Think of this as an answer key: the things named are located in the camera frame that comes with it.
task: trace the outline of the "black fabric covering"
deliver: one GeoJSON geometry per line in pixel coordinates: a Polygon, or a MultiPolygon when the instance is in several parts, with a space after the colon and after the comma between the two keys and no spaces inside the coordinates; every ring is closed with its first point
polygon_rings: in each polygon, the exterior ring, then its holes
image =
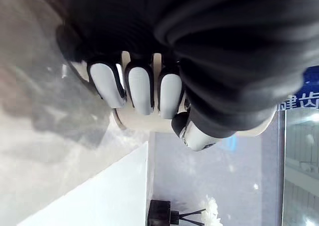
{"type": "Polygon", "coordinates": [[[173,51],[191,120],[217,138],[261,124],[319,57],[318,0],[47,1],[69,59],[173,51]]]}

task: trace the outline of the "white flower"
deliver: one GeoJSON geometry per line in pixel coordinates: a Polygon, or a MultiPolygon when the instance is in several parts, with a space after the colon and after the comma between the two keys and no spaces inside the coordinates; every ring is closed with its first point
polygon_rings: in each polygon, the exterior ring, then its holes
{"type": "Polygon", "coordinates": [[[201,219],[205,226],[223,226],[218,218],[218,206],[214,198],[207,197],[206,210],[201,213],[201,219]]]}

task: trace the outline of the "glass pane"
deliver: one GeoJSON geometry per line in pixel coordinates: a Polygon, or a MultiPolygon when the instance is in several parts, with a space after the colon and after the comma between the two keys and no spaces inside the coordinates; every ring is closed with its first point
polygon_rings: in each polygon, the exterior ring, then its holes
{"type": "Polygon", "coordinates": [[[319,225],[319,111],[287,111],[284,226],[319,225]]]}

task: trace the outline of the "gray floor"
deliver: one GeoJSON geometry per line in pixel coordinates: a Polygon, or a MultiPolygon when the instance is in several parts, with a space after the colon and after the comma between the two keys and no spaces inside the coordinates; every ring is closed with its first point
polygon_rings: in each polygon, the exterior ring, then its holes
{"type": "Polygon", "coordinates": [[[0,9],[0,225],[11,226],[148,133],[119,130],[105,102],[67,66],[55,41],[61,20],[43,0],[0,0],[0,9]]]}

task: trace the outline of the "blue sign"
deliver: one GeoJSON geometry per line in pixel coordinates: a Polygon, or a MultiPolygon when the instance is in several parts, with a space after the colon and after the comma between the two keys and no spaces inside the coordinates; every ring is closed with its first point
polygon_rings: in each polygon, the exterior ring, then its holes
{"type": "Polygon", "coordinates": [[[278,110],[294,108],[319,109],[319,66],[309,67],[304,73],[304,85],[300,91],[278,105],[278,110]]]}

